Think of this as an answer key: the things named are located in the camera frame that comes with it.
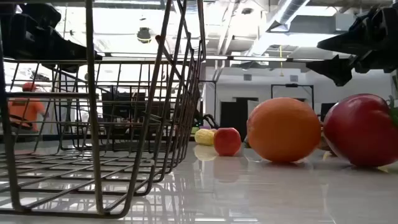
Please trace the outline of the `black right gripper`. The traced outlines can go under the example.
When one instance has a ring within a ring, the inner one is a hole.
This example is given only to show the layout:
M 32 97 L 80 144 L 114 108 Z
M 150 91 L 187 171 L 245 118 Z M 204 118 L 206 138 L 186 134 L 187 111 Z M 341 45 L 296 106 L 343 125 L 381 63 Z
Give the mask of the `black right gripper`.
M 397 70 L 397 6 L 374 6 L 358 16 L 350 31 L 336 35 L 317 44 L 317 48 L 357 55 L 353 67 L 358 73 Z M 307 62 L 306 67 L 344 86 L 352 79 L 349 59 L 338 55 L 329 60 Z

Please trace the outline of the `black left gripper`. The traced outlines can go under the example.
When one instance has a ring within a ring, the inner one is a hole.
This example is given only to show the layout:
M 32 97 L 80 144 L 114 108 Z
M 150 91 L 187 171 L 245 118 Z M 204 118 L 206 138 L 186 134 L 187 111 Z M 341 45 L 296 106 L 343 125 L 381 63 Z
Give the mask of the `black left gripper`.
M 5 57 L 49 60 L 86 60 L 87 48 L 65 40 L 54 30 L 61 14 L 49 3 L 1 4 L 1 39 Z M 50 70 L 77 73 L 79 64 L 43 63 Z

